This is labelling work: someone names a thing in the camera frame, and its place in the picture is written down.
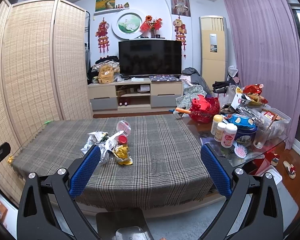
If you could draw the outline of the right red hanging ornament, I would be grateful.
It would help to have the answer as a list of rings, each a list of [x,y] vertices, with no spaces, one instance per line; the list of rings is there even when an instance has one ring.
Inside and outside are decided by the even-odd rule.
[[[175,40],[181,42],[183,56],[186,57],[186,25],[181,20],[180,16],[173,21],[174,32],[175,32]]]

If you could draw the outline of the bamboo folding screen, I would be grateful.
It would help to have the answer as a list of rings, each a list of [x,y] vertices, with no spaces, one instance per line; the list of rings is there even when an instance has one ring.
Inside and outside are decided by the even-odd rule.
[[[66,0],[0,3],[0,145],[12,156],[48,121],[92,118],[85,19]]]

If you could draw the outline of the landscape painting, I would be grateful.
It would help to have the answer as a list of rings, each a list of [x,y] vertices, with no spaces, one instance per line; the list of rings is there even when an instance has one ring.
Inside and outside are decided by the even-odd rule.
[[[115,0],[96,0],[95,12],[115,9]]]

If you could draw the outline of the round lotus wall picture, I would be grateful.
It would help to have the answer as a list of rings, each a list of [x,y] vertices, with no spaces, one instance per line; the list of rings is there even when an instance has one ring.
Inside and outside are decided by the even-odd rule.
[[[140,28],[145,18],[145,14],[139,10],[121,10],[113,17],[111,25],[113,33],[123,40],[138,38],[143,34]]]

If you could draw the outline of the wooden tv cabinet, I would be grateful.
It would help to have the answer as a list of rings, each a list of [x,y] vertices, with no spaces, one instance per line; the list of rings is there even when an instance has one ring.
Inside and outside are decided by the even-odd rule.
[[[131,79],[106,84],[89,84],[88,97],[96,115],[166,112],[175,109],[183,95],[183,84]]]

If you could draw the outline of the left red hanging ornament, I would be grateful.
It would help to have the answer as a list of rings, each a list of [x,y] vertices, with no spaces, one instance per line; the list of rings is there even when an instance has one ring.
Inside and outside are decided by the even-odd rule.
[[[108,37],[109,23],[103,18],[99,23],[95,36],[97,37],[97,44],[100,54],[106,55],[109,53],[109,37]]]

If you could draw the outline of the red flower bouquet vase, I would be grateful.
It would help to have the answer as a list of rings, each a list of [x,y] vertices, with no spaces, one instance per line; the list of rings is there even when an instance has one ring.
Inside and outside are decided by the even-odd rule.
[[[140,26],[140,31],[142,33],[149,31],[151,38],[155,38],[156,32],[161,28],[161,25],[161,18],[153,18],[151,15],[147,15],[145,21]]]

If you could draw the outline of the yellow wrapper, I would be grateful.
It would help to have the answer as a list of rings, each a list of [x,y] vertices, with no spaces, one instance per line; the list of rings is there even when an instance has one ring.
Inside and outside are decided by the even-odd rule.
[[[129,155],[129,147],[127,144],[117,145],[113,150],[115,160],[119,165],[132,165],[133,160]]]

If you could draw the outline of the blue cookie tin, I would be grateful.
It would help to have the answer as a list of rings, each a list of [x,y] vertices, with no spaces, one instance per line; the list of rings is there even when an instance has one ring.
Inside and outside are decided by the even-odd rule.
[[[257,126],[254,124],[253,120],[240,114],[228,114],[225,116],[225,119],[228,123],[237,126],[235,141],[245,147],[250,146],[257,131]]]

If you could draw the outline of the pink hair brush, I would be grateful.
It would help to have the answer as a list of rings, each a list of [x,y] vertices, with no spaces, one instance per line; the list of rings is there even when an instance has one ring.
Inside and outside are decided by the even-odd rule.
[[[237,155],[239,158],[244,159],[248,153],[248,150],[245,146],[242,144],[239,144],[237,142],[234,142],[234,153]]]

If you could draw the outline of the red cap bottle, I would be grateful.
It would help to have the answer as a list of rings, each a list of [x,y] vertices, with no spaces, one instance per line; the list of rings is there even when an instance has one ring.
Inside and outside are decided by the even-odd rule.
[[[119,145],[126,145],[128,142],[128,139],[125,135],[119,135],[117,138],[117,141],[118,141]]]

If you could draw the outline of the orange toy stick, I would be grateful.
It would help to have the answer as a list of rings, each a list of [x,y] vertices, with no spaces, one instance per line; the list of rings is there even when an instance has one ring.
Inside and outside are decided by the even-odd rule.
[[[175,111],[178,113],[191,114],[191,111],[178,107],[175,109]]]

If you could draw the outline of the brown wall poster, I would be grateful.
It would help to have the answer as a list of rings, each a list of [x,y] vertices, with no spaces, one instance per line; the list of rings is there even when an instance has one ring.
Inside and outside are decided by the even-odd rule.
[[[191,16],[189,0],[171,0],[171,13],[178,16]]]

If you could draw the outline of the white foil bag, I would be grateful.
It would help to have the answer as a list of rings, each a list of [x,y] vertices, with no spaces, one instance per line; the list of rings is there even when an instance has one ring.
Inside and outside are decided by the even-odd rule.
[[[88,134],[89,138],[85,146],[81,149],[83,154],[86,154],[91,146],[98,146],[101,151],[100,164],[105,164],[109,160],[109,154],[113,152],[118,145],[117,139],[123,135],[123,131],[118,131],[111,137],[108,132],[94,131]]]

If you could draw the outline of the yellow backpack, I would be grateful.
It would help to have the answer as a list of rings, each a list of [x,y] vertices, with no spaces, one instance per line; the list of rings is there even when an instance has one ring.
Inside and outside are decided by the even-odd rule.
[[[106,83],[113,83],[114,82],[114,71],[112,66],[104,65],[101,66],[98,72],[97,77],[98,83],[106,84]]]

